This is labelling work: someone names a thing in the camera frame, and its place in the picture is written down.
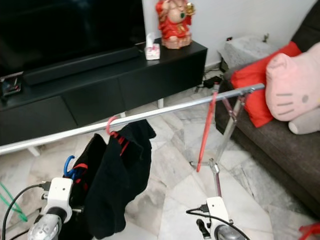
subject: sofa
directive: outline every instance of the sofa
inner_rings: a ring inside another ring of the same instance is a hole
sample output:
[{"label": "sofa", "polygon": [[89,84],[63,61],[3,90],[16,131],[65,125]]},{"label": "sofa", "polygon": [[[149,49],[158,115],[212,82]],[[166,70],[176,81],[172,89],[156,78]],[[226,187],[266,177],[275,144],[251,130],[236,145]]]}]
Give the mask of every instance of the sofa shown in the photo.
[{"label": "sofa", "polygon": [[[320,0],[311,8],[292,41],[302,52],[320,42]],[[219,92],[233,89],[231,76],[243,67],[225,73]],[[235,98],[230,100],[233,106],[235,102]],[[221,101],[216,105],[215,120],[216,128],[223,133],[229,115]],[[320,217],[320,132],[295,135],[289,130],[288,122],[276,119],[256,128],[243,111],[232,138]]]}]

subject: blue clip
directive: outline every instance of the blue clip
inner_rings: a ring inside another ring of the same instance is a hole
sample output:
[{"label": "blue clip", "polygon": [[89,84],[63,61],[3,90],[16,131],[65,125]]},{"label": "blue clip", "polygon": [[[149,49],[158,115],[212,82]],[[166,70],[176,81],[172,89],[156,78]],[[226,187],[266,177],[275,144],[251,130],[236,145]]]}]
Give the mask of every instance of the blue clip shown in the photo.
[{"label": "blue clip", "polygon": [[74,159],[75,156],[71,155],[67,158],[67,160],[65,161],[65,164],[64,164],[64,168],[63,168],[63,174],[67,177],[67,178],[70,178],[72,180],[75,180],[76,178],[76,170],[75,169],[71,169],[70,171],[68,171],[68,166],[69,166],[69,163],[72,159]]}]

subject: soundbar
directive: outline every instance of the soundbar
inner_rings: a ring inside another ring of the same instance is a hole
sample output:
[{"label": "soundbar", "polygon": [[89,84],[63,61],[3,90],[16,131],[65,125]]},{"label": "soundbar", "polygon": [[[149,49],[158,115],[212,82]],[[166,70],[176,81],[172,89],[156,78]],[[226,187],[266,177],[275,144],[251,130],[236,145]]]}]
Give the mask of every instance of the soundbar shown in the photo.
[{"label": "soundbar", "polygon": [[138,55],[139,50],[136,46],[118,49],[116,51],[100,52],[85,57],[58,62],[45,67],[27,70],[23,73],[23,79],[28,85],[36,85],[63,78],[68,75],[122,62],[135,58]]}]

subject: red figurine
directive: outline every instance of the red figurine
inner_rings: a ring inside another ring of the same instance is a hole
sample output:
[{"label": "red figurine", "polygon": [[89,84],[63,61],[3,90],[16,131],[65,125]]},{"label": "red figurine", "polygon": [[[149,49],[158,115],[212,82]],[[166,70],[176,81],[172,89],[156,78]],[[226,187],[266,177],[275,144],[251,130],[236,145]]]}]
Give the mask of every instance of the red figurine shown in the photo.
[{"label": "red figurine", "polygon": [[191,25],[195,7],[187,0],[159,0],[155,7],[162,32],[162,45],[180,49],[192,42],[188,25]]}]

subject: red hanger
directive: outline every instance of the red hanger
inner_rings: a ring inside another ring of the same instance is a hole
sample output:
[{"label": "red hanger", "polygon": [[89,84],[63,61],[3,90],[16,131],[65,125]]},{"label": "red hanger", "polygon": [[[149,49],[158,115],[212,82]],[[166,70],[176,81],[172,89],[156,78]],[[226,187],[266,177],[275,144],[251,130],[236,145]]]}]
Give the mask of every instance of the red hanger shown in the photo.
[{"label": "red hanger", "polygon": [[202,137],[202,143],[201,143],[201,149],[200,149],[200,153],[199,153],[199,160],[198,160],[198,165],[196,166],[197,172],[199,172],[200,168],[201,168],[201,162],[202,162],[202,158],[203,158],[204,152],[205,152],[205,147],[206,147],[206,143],[207,143],[207,139],[208,139],[208,135],[209,135],[210,125],[212,122],[212,118],[214,116],[217,95],[218,95],[218,92],[215,91],[213,93],[212,101],[210,102],[208,114],[206,116],[205,127],[204,127],[204,131],[203,131],[203,137]]},{"label": "red hanger", "polygon": [[[126,140],[124,136],[120,136],[119,137],[119,133],[117,133],[116,131],[112,131],[110,132],[110,124],[113,120],[117,119],[116,116],[112,116],[110,117],[110,119],[108,120],[108,123],[106,124],[106,133],[111,136],[111,137],[114,137],[115,139],[118,140],[118,143],[120,145],[122,145],[124,143],[124,141]],[[122,150],[121,150],[121,153],[120,153],[120,156],[124,153],[124,151],[126,150],[126,148],[128,147],[129,145],[129,141],[127,140],[126,143],[124,144],[124,146],[122,147]]]}]

